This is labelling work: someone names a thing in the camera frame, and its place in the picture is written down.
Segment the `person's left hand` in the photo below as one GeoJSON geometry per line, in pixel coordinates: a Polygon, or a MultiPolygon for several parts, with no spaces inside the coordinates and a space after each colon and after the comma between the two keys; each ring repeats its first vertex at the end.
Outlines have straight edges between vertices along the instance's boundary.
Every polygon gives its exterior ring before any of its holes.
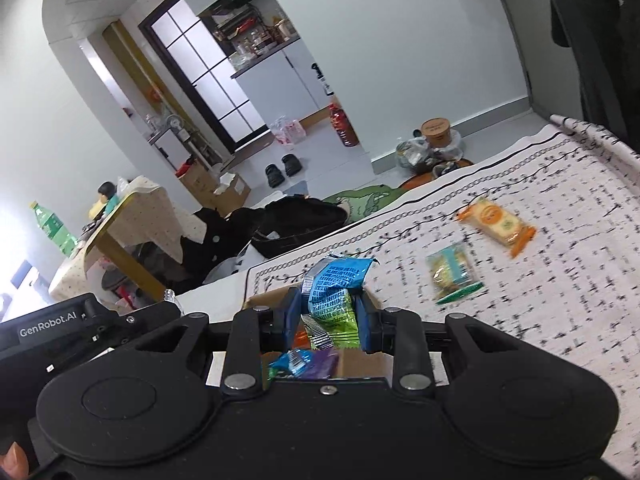
{"type": "Polygon", "coordinates": [[[0,466],[12,480],[26,480],[29,476],[28,458],[16,442],[13,442],[6,454],[1,456],[0,466]]]}

